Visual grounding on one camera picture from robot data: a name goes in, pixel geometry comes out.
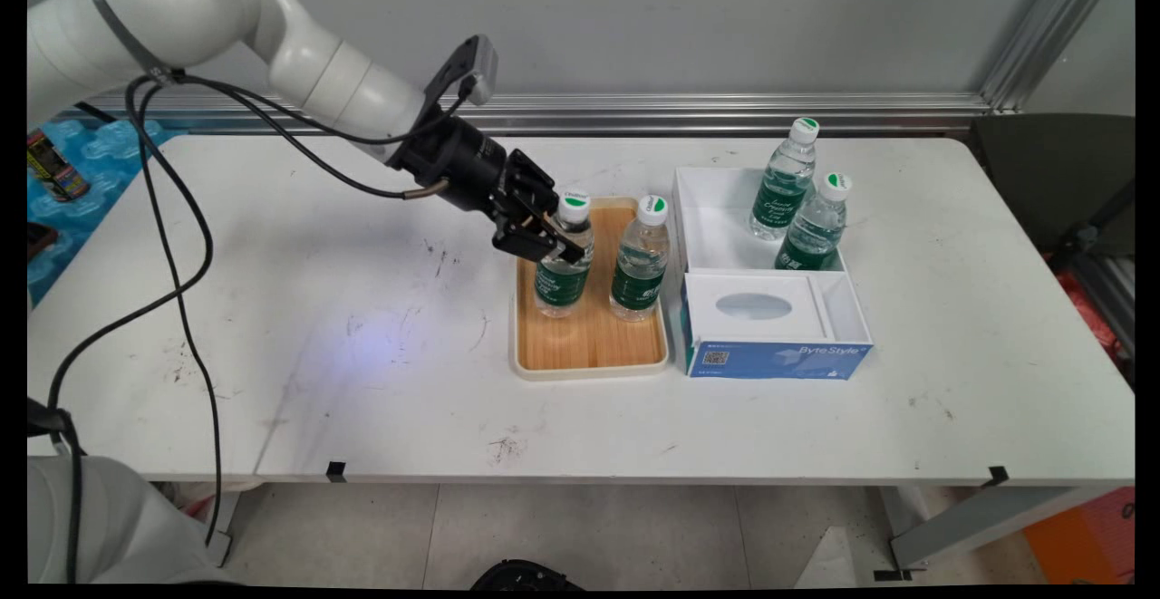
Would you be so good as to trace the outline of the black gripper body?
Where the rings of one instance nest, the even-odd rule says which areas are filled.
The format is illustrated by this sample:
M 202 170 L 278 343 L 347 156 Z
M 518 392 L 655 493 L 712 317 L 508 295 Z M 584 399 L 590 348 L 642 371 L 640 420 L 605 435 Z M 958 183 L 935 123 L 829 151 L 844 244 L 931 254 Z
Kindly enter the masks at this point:
M 405 140 L 387 166 L 409 173 L 423 188 L 445 181 L 438 199 L 492 222 L 546 217 L 559 199 L 554 179 L 522 150 L 506 150 L 459 117 Z

